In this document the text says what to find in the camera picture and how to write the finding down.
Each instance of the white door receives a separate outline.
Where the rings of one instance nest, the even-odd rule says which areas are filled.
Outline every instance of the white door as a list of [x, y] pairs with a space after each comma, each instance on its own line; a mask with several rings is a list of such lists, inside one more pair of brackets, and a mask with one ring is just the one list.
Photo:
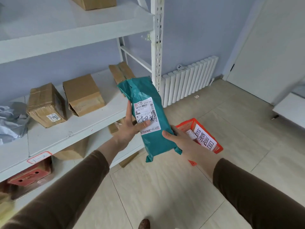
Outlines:
[[266, 0], [227, 81], [276, 104], [305, 76], [305, 0]]

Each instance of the shelf label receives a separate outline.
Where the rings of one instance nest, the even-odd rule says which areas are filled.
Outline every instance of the shelf label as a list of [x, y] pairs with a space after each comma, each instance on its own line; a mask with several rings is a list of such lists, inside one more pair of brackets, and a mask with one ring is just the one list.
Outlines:
[[42, 161], [43, 159], [51, 156], [52, 154], [49, 151], [44, 151], [41, 154], [38, 154], [30, 159], [27, 160], [28, 163], [30, 164], [36, 164], [37, 162]]

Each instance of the gray plastic bag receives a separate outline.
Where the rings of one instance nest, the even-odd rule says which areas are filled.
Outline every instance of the gray plastic bag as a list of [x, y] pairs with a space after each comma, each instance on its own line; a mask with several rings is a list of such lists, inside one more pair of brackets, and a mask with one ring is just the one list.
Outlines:
[[0, 145], [23, 137], [27, 133], [30, 117], [27, 105], [22, 102], [8, 102], [0, 105]]

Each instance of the sticker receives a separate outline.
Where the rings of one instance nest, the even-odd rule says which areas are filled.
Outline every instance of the sticker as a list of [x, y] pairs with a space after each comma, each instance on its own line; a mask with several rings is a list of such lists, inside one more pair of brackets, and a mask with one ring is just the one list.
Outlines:
[[141, 135], [161, 130], [155, 105], [153, 104], [153, 99], [151, 97], [146, 100], [142, 100], [135, 103], [134, 108], [135, 118], [138, 123], [150, 120], [150, 125], [145, 129], [141, 130]]
[[186, 131], [186, 134], [189, 135], [189, 137], [190, 137], [192, 140], [197, 139], [196, 134], [195, 134], [191, 129], [189, 129], [188, 131]]
[[57, 95], [55, 95], [55, 109], [59, 113], [59, 115], [63, 116], [63, 108], [61, 105], [61, 101], [59, 100]]
[[60, 120], [60, 117], [56, 113], [52, 113], [50, 115], [47, 115], [47, 117], [50, 119], [52, 122], [56, 122]]
[[52, 154], [49, 151], [44, 151], [41, 154], [38, 154], [35, 157], [28, 159], [27, 162], [31, 164], [36, 164], [37, 162], [40, 162], [51, 155]]
[[199, 144], [201, 144], [203, 147], [208, 148], [211, 151], [214, 150], [217, 145], [217, 142], [199, 125], [195, 126], [194, 133], [197, 136], [197, 141], [199, 142]]

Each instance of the orange plastic basket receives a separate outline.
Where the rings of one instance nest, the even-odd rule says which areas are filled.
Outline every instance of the orange plastic basket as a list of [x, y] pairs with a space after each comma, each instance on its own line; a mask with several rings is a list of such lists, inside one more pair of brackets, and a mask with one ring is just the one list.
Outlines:
[[[202, 129], [202, 132], [205, 132], [205, 133], [207, 133], [211, 138], [213, 138], [215, 141], [216, 141], [216, 139], [198, 122], [198, 120], [196, 120], [195, 118], [193, 118], [193, 119], [190, 119], [190, 120], [188, 120], [188, 121], [184, 121], [184, 122], [182, 122], [182, 123], [180, 123], [179, 125], [177, 125], [176, 127], [178, 128], [178, 129], [180, 129], [181, 131], [183, 131], [183, 132], [186, 132], [186, 131], [188, 131], [188, 130], [192, 130], [193, 132], [194, 132], [194, 130], [195, 130], [195, 127], [196, 127], [196, 125], [198, 125], [201, 129]], [[223, 147], [216, 141], [216, 146], [214, 147], [214, 149], [212, 150], [214, 153], [216, 153], [216, 154], [218, 154], [218, 153], [220, 153], [222, 150], [223, 150]], [[197, 163], [196, 162], [193, 162], [193, 161], [190, 161], [189, 160], [189, 162], [193, 165], [193, 166], [195, 166], [195, 165], [197, 165]]]

